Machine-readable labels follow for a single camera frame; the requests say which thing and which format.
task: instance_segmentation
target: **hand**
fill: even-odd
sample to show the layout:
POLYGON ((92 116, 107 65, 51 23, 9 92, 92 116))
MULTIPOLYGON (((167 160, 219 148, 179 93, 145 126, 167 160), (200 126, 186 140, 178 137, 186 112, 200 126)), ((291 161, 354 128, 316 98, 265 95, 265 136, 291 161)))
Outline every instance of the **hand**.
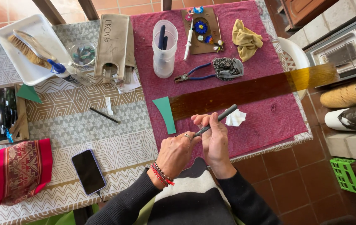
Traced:
MULTIPOLYGON (((193 147, 201 141, 201 137, 193 138, 195 132, 187 131, 176 137, 169 137, 161 142, 160 153, 156 163, 161 171, 171 179, 178 176, 190 161, 193 147)), ((164 185, 155 176, 152 169, 147 171, 151 181, 158 189, 163 189, 164 185)))
POLYGON ((236 169, 229 160, 228 130, 218 121, 218 114, 194 115, 193 123, 199 128, 210 124, 209 130, 201 136, 203 140, 203 153, 206 163, 213 170, 218 179, 230 178, 235 175, 236 169))

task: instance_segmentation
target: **yellow cloth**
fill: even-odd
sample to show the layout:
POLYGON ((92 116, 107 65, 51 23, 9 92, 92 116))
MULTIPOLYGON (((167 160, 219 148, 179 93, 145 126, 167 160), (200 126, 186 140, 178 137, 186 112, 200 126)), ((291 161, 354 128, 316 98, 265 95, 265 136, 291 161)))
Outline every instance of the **yellow cloth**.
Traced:
POLYGON ((232 42, 238 45, 239 57, 242 62, 250 59, 258 48, 263 46, 261 35, 245 28, 242 20, 236 19, 232 30, 232 42))

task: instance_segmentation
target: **wooden cabinet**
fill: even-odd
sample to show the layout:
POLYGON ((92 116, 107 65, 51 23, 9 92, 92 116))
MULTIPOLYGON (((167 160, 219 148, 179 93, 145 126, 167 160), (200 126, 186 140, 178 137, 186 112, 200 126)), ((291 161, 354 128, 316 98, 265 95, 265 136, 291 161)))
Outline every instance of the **wooden cabinet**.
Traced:
POLYGON ((338 0, 281 0, 291 28, 302 27, 338 0))

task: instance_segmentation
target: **purple phone case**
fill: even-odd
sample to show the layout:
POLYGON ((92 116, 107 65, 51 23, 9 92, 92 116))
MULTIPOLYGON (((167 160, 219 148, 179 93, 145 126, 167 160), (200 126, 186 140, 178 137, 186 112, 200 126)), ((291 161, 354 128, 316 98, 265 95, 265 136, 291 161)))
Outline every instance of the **purple phone case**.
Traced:
MULTIPOLYGON (((93 151, 92 151, 91 149, 88 149, 88 150, 85 150, 85 151, 90 151, 90 152, 92 153, 92 156, 93 156, 93 158, 95 159, 95 163, 96 163, 96 165, 97 165, 97 168, 99 169, 99 171, 100 171, 100 173, 101 173, 101 177, 103 178, 104 186, 101 187, 99 190, 93 192, 93 193, 96 193, 96 192, 100 191, 101 189, 103 189, 103 188, 105 187, 105 179, 104 179, 104 176, 103 176, 103 174, 102 174, 102 172, 101 172, 99 163, 97 162, 97 159, 96 159, 96 157, 95 157, 95 153, 93 153, 93 151)), ((71 162, 72 162, 72 165, 74 166, 75 171, 76 171, 77 169, 76 169, 76 167, 75 167, 75 165, 74 165, 74 163, 73 163, 73 161, 72 161, 72 158, 75 157, 75 156, 72 156, 72 157, 71 157, 71 162)), ((79 179, 79 181, 80 181, 80 183, 81 183, 81 185, 82 185, 82 187, 83 187, 83 184, 82 184, 82 181, 81 181, 81 179, 80 179, 80 177, 79 177, 78 172, 77 172, 77 175, 78 175, 78 179, 79 179)))

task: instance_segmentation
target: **bracelet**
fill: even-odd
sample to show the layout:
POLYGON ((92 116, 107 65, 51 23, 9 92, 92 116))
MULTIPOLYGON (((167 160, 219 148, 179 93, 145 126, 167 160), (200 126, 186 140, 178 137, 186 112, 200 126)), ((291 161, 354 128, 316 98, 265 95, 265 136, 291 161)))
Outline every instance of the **bracelet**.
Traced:
POLYGON ((160 182, 165 186, 168 187, 168 183, 159 175, 158 171, 154 168, 153 164, 150 165, 151 169, 153 170, 155 176, 160 180, 160 182))
POLYGON ((171 179, 170 177, 166 176, 166 175, 164 174, 164 172, 161 171, 161 169, 160 169, 160 167, 158 167, 156 161, 154 161, 154 163, 152 164, 152 166, 153 166, 153 167, 157 170, 157 172, 163 177, 164 181, 165 181, 167 184, 170 184, 170 185, 172 185, 172 186, 175 185, 174 180, 171 179))

